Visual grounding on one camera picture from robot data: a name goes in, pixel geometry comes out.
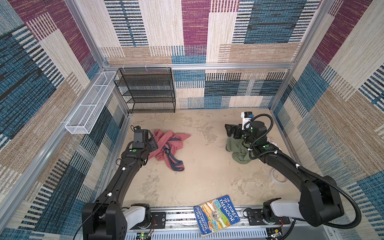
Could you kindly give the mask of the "olive green cloth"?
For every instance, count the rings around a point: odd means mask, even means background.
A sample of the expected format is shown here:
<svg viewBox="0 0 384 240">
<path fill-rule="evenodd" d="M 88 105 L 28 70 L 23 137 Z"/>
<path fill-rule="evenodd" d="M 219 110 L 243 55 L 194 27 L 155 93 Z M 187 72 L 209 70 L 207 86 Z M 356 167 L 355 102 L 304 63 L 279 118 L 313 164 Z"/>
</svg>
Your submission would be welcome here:
<svg viewBox="0 0 384 240">
<path fill-rule="evenodd" d="M 250 158 L 250 145 L 243 139 L 234 139 L 233 137 L 227 137 L 226 151 L 232 154 L 232 158 L 235 162 L 245 165 L 252 161 Z"/>
</svg>

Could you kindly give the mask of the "pink red cloth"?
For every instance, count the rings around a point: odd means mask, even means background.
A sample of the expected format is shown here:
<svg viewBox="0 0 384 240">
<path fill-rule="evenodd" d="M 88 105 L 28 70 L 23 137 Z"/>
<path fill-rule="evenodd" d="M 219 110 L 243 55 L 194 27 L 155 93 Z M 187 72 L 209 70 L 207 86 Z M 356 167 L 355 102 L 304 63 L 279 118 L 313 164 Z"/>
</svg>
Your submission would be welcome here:
<svg viewBox="0 0 384 240">
<path fill-rule="evenodd" d="M 183 172 L 185 170 L 184 163 L 175 157 L 178 150 L 183 148 L 183 141 L 187 140 L 189 134 L 175 134 L 172 131 L 163 132 L 155 130 L 154 138 L 158 145 L 158 149 L 151 152 L 149 160 L 156 158 L 158 161 L 165 161 L 168 168 L 175 172 Z"/>
</svg>

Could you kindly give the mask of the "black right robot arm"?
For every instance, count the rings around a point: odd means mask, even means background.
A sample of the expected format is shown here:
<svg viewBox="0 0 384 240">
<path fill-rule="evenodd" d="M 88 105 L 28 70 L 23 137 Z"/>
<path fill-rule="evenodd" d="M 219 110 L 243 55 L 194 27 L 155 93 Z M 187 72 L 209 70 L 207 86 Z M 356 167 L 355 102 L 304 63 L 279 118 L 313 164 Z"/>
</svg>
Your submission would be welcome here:
<svg viewBox="0 0 384 240">
<path fill-rule="evenodd" d="M 330 176 L 320 176 L 294 161 L 268 140 L 267 134 L 272 129 L 263 122 L 248 120 L 244 125 L 226 124 L 228 150 L 233 144 L 245 153 L 243 160 L 259 160 L 277 170 L 300 191 L 297 201 L 284 201 L 275 198 L 264 202 L 263 218 L 267 223 L 278 217 L 300 219 L 313 227 L 328 225 L 340 228 L 332 221 L 344 215 L 341 197 L 348 195 L 340 189 Z"/>
</svg>

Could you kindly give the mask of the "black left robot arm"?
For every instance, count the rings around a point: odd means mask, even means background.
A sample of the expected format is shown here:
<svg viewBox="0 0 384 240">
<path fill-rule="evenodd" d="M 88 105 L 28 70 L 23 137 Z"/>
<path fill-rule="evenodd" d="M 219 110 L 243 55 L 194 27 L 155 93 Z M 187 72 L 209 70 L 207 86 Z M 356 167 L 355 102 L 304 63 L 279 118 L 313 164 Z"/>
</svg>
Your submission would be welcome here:
<svg viewBox="0 0 384 240">
<path fill-rule="evenodd" d="M 123 213 L 123 201 L 140 168 L 146 165 L 151 152 L 158 149 L 147 129 L 134 127 L 134 140 L 121 155 L 118 170 L 95 202 L 86 203 L 82 211 L 84 240 L 124 240 L 131 227 Z"/>
</svg>

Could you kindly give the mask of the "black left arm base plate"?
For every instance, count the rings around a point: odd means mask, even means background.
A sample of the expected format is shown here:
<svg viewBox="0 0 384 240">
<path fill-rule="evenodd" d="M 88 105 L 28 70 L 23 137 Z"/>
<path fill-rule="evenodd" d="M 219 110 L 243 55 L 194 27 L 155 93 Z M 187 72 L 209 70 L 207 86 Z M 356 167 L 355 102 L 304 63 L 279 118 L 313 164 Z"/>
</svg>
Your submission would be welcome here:
<svg viewBox="0 0 384 240">
<path fill-rule="evenodd" d="M 139 223 L 131 228 L 131 230 L 145 230 L 150 229 L 164 229 L 166 227 L 166 212 L 154 212 L 151 213 L 151 220 L 148 223 Z"/>
</svg>

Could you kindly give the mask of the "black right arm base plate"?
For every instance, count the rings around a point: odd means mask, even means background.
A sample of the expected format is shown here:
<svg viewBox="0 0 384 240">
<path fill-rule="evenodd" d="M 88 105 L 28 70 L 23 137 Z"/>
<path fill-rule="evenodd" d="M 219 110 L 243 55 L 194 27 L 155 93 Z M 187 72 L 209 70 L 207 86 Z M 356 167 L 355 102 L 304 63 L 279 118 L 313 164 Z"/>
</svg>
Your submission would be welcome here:
<svg viewBox="0 0 384 240">
<path fill-rule="evenodd" d="M 287 217 L 277 217 L 273 213 L 264 209 L 246 208 L 243 216 L 248 219 L 250 226 L 266 226 L 266 225 L 290 225 L 291 220 Z"/>
</svg>

